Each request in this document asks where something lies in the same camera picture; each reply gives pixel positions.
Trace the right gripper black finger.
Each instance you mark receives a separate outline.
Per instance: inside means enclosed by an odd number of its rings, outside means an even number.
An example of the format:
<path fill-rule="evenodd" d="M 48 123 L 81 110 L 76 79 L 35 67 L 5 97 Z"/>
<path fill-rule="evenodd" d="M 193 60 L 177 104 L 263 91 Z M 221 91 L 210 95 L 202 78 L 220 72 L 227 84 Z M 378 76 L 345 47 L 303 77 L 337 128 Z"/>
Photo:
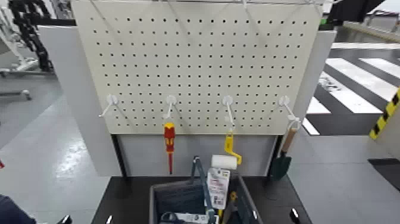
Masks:
<path fill-rule="evenodd" d="M 291 209 L 291 211 L 289 213 L 289 216 L 290 216 L 290 219 L 291 219 L 293 224 L 300 224 L 301 223 L 301 220 L 299 218 L 299 214 L 298 214 L 298 212 L 296 211 L 295 208 Z"/>

